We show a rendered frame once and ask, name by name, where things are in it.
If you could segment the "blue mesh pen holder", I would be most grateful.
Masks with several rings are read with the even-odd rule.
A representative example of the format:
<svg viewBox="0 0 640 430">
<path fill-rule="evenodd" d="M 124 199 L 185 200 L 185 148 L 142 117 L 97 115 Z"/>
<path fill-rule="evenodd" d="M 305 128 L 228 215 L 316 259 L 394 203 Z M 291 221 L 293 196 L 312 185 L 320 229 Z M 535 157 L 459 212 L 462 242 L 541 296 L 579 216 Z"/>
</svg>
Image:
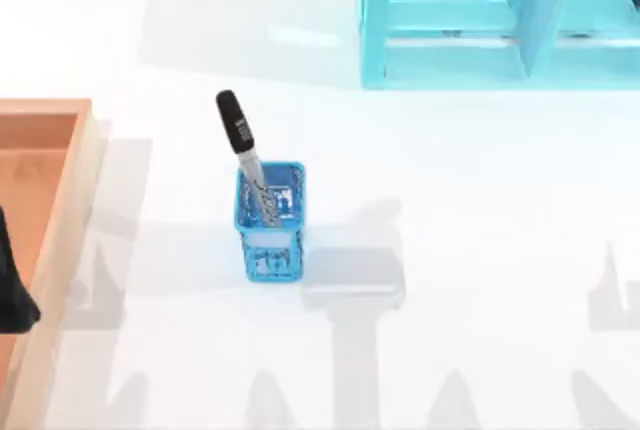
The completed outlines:
<svg viewBox="0 0 640 430">
<path fill-rule="evenodd" d="M 237 173 L 234 224 L 241 240 L 245 271 L 252 282 L 291 283 L 304 271 L 306 169 L 300 162 L 263 164 L 281 225 L 267 227 L 242 172 Z"/>
</svg>

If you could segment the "black and grey marker pen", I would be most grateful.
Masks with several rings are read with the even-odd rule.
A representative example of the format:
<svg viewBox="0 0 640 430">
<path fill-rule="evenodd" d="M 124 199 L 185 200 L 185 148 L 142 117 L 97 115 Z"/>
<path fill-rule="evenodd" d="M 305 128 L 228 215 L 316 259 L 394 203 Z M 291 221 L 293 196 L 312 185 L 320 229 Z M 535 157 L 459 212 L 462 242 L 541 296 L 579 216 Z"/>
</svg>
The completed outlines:
<svg viewBox="0 0 640 430">
<path fill-rule="evenodd" d="M 238 98 L 232 90 L 222 90 L 216 95 L 216 105 L 263 224 L 278 227 L 280 218 L 275 197 L 267 184 L 253 133 Z"/>
</svg>

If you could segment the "light blue rack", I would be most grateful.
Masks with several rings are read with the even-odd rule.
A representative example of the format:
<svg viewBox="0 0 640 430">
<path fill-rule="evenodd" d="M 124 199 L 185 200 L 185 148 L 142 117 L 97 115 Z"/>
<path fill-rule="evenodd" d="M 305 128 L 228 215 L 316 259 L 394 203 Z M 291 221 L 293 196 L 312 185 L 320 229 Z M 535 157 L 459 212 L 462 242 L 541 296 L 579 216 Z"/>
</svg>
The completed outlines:
<svg viewBox="0 0 640 430">
<path fill-rule="evenodd" d="M 640 0 L 359 0 L 369 89 L 640 90 Z"/>
</svg>

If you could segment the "shallow salmon-coloured box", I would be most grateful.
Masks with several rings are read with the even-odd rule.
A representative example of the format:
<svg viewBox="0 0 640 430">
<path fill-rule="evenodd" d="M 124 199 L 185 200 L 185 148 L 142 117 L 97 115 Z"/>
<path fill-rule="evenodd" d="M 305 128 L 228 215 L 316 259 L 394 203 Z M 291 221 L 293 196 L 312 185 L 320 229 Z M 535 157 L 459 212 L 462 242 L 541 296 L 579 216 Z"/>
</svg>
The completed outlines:
<svg viewBox="0 0 640 430">
<path fill-rule="evenodd" d="M 0 430 L 39 430 L 105 138 L 88 99 L 0 98 L 0 208 L 21 280 L 41 312 L 0 334 Z"/>
</svg>

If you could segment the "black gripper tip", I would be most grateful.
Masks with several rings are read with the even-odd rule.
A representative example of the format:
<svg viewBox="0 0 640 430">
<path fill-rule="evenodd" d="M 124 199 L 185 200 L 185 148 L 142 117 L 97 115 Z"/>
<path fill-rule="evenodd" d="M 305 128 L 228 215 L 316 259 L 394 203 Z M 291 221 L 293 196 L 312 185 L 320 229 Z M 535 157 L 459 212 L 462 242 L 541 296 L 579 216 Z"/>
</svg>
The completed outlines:
<svg viewBox="0 0 640 430">
<path fill-rule="evenodd" d="M 19 275 L 0 206 L 0 334 L 28 333 L 41 319 L 41 311 Z"/>
</svg>

